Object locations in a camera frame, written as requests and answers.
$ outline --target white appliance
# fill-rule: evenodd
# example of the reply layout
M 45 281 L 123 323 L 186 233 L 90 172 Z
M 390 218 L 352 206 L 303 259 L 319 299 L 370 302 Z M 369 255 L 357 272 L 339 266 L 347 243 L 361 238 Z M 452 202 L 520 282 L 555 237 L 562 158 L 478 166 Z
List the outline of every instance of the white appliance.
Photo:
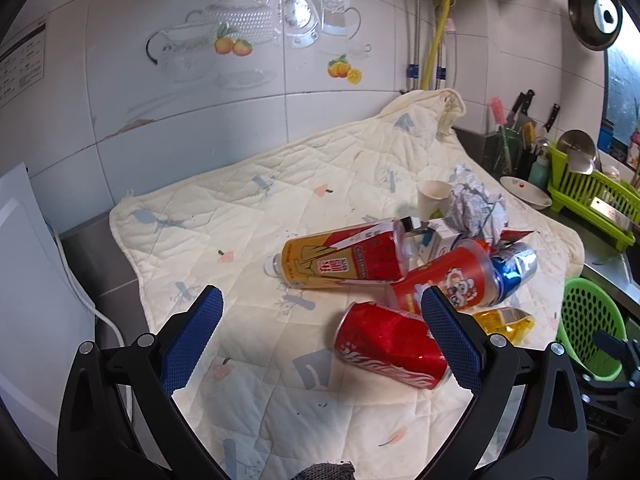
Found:
M 66 378 L 94 333 L 20 164 L 0 177 L 0 397 L 55 472 Z

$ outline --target red plastic cup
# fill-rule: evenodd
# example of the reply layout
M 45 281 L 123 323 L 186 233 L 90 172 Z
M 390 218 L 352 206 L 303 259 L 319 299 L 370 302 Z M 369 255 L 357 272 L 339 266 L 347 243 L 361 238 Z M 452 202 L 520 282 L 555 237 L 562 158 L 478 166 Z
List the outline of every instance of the red plastic cup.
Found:
M 489 305 L 498 295 L 494 266 L 484 247 L 466 238 L 449 253 L 410 270 L 407 277 L 389 287 L 389 304 L 420 314 L 422 293 L 437 285 L 456 309 Z
M 420 316 L 368 303 L 351 303 L 335 335 L 348 363 L 401 383 L 433 390 L 449 365 Z

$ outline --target coca-cola can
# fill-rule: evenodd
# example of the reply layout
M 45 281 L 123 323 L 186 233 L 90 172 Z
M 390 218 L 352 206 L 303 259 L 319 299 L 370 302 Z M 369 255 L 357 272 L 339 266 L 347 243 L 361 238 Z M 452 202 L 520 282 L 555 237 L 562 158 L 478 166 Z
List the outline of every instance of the coca-cola can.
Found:
M 421 316 L 373 302 L 351 303 L 334 348 L 343 361 L 416 388 L 433 390 L 450 375 Z

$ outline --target blue gripper pad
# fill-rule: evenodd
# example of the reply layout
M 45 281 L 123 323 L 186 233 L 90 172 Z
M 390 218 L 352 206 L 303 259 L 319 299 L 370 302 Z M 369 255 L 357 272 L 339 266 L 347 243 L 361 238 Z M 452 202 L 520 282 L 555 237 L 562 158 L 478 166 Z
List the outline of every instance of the blue gripper pad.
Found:
M 432 286 L 423 292 L 420 308 L 422 318 L 442 350 L 456 381 L 462 388 L 477 395 L 482 387 L 482 359 L 456 319 L 453 307 L 437 287 Z
M 190 308 L 194 312 L 178 332 L 162 359 L 160 381 L 167 395 L 184 388 L 222 318 L 222 292 L 209 286 L 208 293 L 200 295 Z

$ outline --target blue can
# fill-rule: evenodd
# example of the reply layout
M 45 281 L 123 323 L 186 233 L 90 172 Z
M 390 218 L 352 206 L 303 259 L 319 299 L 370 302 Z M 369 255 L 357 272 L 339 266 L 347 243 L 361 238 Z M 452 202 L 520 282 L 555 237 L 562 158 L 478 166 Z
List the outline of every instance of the blue can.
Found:
M 491 257 L 498 295 L 492 304 L 504 301 L 527 283 L 538 270 L 535 251 L 523 242 L 516 242 Z

